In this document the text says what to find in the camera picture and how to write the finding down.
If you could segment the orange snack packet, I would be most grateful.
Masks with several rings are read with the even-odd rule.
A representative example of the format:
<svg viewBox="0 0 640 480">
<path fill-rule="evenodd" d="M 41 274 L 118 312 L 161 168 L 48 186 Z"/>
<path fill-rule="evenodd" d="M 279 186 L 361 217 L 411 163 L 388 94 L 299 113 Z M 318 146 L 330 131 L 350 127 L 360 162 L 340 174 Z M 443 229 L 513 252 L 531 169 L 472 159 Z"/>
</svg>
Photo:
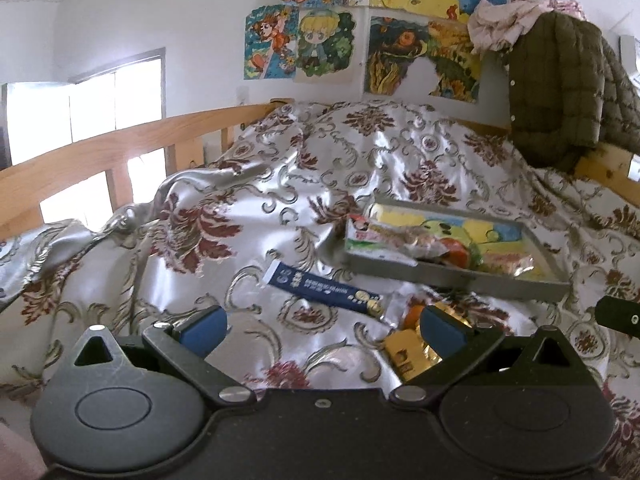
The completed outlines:
<svg viewBox="0 0 640 480">
<path fill-rule="evenodd" d="M 434 262 L 458 269 L 476 269 L 482 257 L 471 244 L 450 236 L 437 236 L 424 229 L 408 230 L 401 251 L 414 260 Z"/>
</svg>

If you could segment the clear noodle snack bag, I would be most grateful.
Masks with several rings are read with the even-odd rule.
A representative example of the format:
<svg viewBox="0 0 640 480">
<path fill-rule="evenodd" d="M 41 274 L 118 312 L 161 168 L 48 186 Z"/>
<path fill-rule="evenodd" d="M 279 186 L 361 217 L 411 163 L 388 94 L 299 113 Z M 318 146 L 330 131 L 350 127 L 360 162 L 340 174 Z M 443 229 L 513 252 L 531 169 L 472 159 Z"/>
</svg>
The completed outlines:
<svg viewBox="0 0 640 480">
<path fill-rule="evenodd" d="M 544 277 L 544 270 L 528 252 L 486 252 L 478 268 L 490 274 L 521 280 L 539 280 Z"/>
</svg>

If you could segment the olive quilted jacket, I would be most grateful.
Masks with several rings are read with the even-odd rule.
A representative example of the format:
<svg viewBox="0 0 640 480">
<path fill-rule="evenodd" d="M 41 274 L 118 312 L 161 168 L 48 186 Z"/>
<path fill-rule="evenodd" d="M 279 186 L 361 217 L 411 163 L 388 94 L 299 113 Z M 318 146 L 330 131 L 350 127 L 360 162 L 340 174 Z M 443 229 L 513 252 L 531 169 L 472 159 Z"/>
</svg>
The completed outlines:
<svg viewBox="0 0 640 480">
<path fill-rule="evenodd" d="M 504 57 L 511 143 L 534 168 L 569 174 L 604 142 L 639 153 L 639 96 L 602 32 L 542 14 Z"/>
</svg>

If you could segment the anime girl boy poster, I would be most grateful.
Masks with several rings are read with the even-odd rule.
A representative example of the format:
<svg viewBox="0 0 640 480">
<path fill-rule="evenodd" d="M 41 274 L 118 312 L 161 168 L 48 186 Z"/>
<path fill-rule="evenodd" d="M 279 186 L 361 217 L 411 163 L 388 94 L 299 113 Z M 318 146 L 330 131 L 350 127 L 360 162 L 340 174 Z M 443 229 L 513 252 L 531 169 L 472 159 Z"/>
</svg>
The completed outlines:
<svg viewBox="0 0 640 480">
<path fill-rule="evenodd" d="M 301 84 L 349 84 L 359 46 L 356 16 L 345 9 L 261 6 L 245 18 L 243 77 Z"/>
</svg>

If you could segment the grey cartoon tray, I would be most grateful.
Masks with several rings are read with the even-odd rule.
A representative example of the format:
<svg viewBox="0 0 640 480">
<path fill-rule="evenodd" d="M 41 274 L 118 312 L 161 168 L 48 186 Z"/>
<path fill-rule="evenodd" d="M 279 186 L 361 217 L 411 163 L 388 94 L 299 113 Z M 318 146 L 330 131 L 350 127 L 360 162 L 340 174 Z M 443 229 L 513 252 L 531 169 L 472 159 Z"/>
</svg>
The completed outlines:
<svg viewBox="0 0 640 480">
<path fill-rule="evenodd" d="M 567 274 L 523 223 L 376 196 L 346 220 L 344 252 L 356 273 L 475 292 L 558 302 Z"/>
</svg>

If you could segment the wooden bed frame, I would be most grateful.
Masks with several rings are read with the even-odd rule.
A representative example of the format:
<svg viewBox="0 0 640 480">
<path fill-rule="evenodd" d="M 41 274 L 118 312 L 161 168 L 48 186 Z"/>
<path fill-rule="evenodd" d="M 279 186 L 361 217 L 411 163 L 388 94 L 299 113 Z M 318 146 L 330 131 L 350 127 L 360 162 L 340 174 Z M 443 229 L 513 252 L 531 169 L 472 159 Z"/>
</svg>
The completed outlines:
<svg viewBox="0 0 640 480">
<path fill-rule="evenodd" d="M 83 180 L 103 172 L 111 206 L 134 201 L 127 162 L 163 150 L 166 172 L 202 166 L 203 138 L 214 134 L 221 151 L 228 151 L 234 129 L 244 129 L 291 103 L 275 98 L 267 104 L 217 108 L 157 122 L 114 130 L 39 155 L 1 171 L 1 237 L 17 236 L 43 225 L 40 203 Z"/>
</svg>

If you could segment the green white snack packet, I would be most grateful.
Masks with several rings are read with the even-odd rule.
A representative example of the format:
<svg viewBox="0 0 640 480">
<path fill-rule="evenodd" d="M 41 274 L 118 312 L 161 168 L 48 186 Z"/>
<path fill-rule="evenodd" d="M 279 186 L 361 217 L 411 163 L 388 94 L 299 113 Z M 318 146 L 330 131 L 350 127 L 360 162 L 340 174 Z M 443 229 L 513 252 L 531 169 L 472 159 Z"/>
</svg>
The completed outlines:
<svg viewBox="0 0 640 480">
<path fill-rule="evenodd" d="M 351 214 L 346 222 L 345 250 L 362 258 L 417 266 L 410 255 L 409 234 L 394 226 Z"/>
</svg>

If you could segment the yellow gold snack packet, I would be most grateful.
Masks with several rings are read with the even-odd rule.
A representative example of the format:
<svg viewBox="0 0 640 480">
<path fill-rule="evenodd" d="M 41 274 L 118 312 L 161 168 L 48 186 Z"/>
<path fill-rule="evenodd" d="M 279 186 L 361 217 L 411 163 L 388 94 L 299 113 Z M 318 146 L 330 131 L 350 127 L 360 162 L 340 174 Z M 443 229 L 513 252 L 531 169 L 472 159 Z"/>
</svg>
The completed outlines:
<svg viewBox="0 0 640 480">
<path fill-rule="evenodd" d="M 423 309 L 415 330 L 395 330 L 384 339 L 393 369 L 406 384 L 466 345 L 473 325 L 442 302 Z"/>
</svg>

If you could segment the small orange fruit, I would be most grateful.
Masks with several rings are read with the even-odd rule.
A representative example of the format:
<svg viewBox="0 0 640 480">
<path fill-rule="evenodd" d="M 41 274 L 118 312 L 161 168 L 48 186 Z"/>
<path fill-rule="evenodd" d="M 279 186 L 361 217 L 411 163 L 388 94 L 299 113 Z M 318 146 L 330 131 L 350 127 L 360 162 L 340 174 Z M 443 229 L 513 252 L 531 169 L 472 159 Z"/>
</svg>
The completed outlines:
<svg viewBox="0 0 640 480">
<path fill-rule="evenodd" d="M 404 330 L 415 330 L 420 322 L 420 316 L 424 308 L 424 304 L 411 306 L 402 321 L 402 328 Z"/>
</svg>

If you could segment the pink crumpled cloth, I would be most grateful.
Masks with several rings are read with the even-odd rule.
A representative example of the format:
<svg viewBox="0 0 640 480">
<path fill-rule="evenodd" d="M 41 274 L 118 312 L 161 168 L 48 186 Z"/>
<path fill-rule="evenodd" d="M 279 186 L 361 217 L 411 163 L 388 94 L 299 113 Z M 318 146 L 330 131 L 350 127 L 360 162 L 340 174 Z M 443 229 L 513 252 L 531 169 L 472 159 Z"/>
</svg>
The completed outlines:
<svg viewBox="0 0 640 480">
<path fill-rule="evenodd" d="M 492 4 L 482 0 L 466 23 L 473 45 L 472 52 L 483 56 L 514 46 L 527 34 L 538 18 L 549 12 L 560 12 L 585 21 L 586 14 L 575 0 L 518 0 Z"/>
</svg>

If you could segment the window frame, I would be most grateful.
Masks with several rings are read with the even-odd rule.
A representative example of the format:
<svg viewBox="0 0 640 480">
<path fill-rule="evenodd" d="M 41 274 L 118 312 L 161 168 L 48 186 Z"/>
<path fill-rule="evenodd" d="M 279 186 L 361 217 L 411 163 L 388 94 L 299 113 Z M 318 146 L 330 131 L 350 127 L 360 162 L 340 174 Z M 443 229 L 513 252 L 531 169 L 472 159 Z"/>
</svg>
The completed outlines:
<svg viewBox="0 0 640 480">
<path fill-rule="evenodd" d="M 165 54 L 135 54 L 69 81 L 2 84 L 1 167 L 163 118 Z"/>
</svg>

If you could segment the dark swirl torn poster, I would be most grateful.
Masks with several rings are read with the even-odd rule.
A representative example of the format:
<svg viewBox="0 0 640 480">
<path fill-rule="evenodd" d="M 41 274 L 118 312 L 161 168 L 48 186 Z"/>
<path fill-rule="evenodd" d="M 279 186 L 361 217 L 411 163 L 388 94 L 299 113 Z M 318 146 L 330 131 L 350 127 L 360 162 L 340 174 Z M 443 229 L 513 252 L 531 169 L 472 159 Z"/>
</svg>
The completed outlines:
<svg viewBox="0 0 640 480">
<path fill-rule="evenodd" d="M 392 96 L 409 81 L 436 98 L 475 103 L 482 62 L 464 25 L 370 18 L 363 91 Z"/>
</svg>

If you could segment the floral satin bedspread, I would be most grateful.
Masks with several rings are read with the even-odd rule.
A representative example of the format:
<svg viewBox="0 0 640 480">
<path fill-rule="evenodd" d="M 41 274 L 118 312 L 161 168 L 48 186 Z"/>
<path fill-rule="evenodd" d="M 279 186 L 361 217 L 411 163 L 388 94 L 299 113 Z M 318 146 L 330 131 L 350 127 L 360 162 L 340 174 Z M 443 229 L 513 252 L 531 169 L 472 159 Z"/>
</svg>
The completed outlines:
<svg viewBox="0 0 640 480">
<path fill-rule="evenodd" d="M 509 302 L 376 280 L 342 260 L 347 218 L 375 195 L 525 224 L 570 279 L 557 304 Z M 604 296 L 639 297 L 639 211 L 596 182 L 536 169 L 507 140 L 427 105 L 293 104 L 248 128 L 205 169 L 98 232 L 48 224 L 1 244 L 1 434 L 41 469 L 29 415 L 63 356 L 93 324 L 126 336 L 221 306 L 230 330 L 210 362 L 258 389 L 390 390 L 400 383 L 375 318 L 317 306 L 262 282 L 273 260 L 383 295 L 399 309 L 442 301 L 471 321 L 527 335 L 558 326 L 614 413 L 603 468 L 639 474 L 639 345 L 600 327 Z"/>
</svg>

